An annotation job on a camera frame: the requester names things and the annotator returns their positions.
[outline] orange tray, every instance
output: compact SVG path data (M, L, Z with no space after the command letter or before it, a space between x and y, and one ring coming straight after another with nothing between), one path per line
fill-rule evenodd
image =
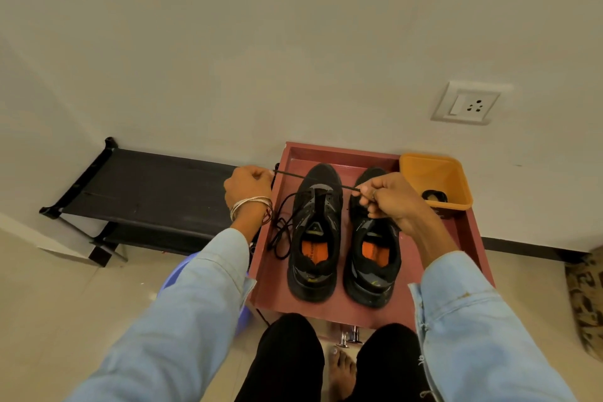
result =
M348 186L353 186L356 179L368 167L378 166L387 171L399 171L400 168L398 155L287 142L279 169L306 175L313 166L320 162L332 164L339 173L341 182ZM300 178L277 174L272 192L274 208L277 209L281 200L287 195L296 192L301 182ZM394 294L385 307L377 310L364 307L351 300L344 291L343 269L345 256L351 242L349 199L350 191L344 189L341 251L337 269L337 286L333 295L325 302L314 304L301 301L291 294L287 286L288 261L280 261L272 252L266 251L274 230L271 225L265 225L260 231L249 270L249 275L257 280L257 284L248 301L260 309L280 313L300 313L309 318L369 329L377 329L391 322L399 322L414 330L414 305L408 284L418 283L421 280L423 267L417 247L412 239L403 233L400 233L402 268L396 280ZM283 217L289 218L292 206L293 199L287 201L283 208ZM473 211L471 209L460 211L454 217L444 219L443 222L459 247L471 256L486 278L494 285ZM279 254L286 253L288 245L286 237L282 238L277 249Z

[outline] shoe tongue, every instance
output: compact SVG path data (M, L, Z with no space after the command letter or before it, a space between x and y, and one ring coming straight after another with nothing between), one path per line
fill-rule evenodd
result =
M324 235L323 227L320 225L318 221L314 221L307 228L304 234L310 234L312 236L320 236Z

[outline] bangle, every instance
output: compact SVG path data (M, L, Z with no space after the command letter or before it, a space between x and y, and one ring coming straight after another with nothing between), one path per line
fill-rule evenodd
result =
M262 226L264 224L269 223L272 220L272 215L273 215L272 200L270 200L270 198L268 198L268 197L258 196L258 197L252 197L249 199L239 200L235 205L233 205L232 209L230 210L230 220L231 221L234 222L234 220L236 219L237 210L241 207L241 205L246 204L247 202L260 202L268 207L266 209L266 215L262 219Z

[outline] white wall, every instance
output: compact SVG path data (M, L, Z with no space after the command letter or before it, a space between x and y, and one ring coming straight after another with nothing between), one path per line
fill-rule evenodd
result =
M0 30L95 140L266 166L286 140L449 154L482 234L603 242L603 0L0 0ZM512 83L486 127L450 79Z
M38 214L102 147L0 37L0 228L36 246L87 257L93 246Z

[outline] light blue shirt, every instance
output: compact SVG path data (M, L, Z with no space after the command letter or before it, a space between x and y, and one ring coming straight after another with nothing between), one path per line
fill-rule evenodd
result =
M226 358L253 287L247 241L220 232L162 291L70 402L198 402ZM461 251L411 285L429 384L438 400L575 401L517 316Z

